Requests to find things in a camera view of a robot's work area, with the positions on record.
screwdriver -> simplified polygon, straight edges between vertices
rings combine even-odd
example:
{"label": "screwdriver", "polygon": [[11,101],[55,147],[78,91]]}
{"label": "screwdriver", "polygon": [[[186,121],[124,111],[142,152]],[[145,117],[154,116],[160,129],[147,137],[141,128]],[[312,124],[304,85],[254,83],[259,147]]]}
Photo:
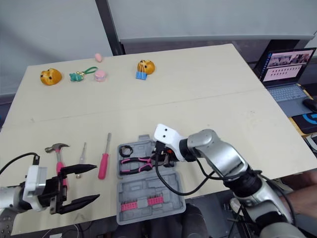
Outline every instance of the screwdriver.
{"label": "screwdriver", "polygon": [[98,173],[98,178],[99,179],[104,179],[106,177],[107,166],[108,166],[108,157],[109,157],[110,140],[111,140],[111,133],[108,133],[106,151],[103,154],[103,156],[101,158],[101,161],[100,161],[100,167],[99,167],[99,173]]}
{"label": "screwdriver", "polygon": [[[81,153],[81,156],[79,158],[79,164],[84,164],[85,163],[86,146],[87,146],[87,143],[85,142],[84,143],[83,152]],[[81,174],[76,175],[76,178],[80,179],[81,178]]]}

hammer head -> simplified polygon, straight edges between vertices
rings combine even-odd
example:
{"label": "hammer head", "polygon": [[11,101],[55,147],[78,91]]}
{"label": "hammer head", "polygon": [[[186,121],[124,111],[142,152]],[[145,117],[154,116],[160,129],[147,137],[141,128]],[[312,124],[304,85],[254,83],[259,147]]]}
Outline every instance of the hammer head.
{"label": "hammer head", "polygon": [[52,151],[60,150],[62,147],[69,147],[69,145],[63,143],[57,143],[52,145],[51,147],[45,148],[46,153],[50,153]]}

laptop screen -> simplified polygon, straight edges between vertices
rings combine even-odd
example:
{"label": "laptop screen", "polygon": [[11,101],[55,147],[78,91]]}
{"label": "laptop screen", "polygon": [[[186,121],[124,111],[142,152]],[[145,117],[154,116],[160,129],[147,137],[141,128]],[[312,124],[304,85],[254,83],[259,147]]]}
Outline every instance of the laptop screen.
{"label": "laptop screen", "polygon": [[269,52],[260,80],[265,86],[297,82],[316,48]]}

pink keychain charm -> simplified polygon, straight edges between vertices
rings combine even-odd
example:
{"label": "pink keychain charm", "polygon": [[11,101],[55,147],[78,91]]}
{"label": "pink keychain charm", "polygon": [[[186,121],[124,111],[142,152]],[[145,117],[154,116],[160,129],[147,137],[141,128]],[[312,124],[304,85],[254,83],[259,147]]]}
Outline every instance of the pink keychain charm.
{"label": "pink keychain charm", "polygon": [[104,72],[103,70],[97,70],[95,72],[95,80],[98,82],[104,82],[106,80],[106,72]]}

pink screwdriver handle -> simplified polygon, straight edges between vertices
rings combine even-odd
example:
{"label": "pink screwdriver handle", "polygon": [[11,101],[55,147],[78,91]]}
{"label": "pink screwdriver handle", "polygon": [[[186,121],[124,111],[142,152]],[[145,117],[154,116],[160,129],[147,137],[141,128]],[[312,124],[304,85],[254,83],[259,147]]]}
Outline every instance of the pink screwdriver handle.
{"label": "pink screwdriver handle", "polygon": [[[58,175],[59,171],[61,168],[65,167],[65,165],[63,164],[63,162],[58,162],[56,164],[56,174]],[[66,179],[63,180],[63,185],[67,186],[67,181]]]}
{"label": "pink screwdriver handle", "polygon": [[100,161],[100,167],[99,167],[99,173],[98,173],[98,178],[99,179],[105,179],[106,173],[107,173],[107,166],[108,166],[108,153],[104,153],[103,157]]}

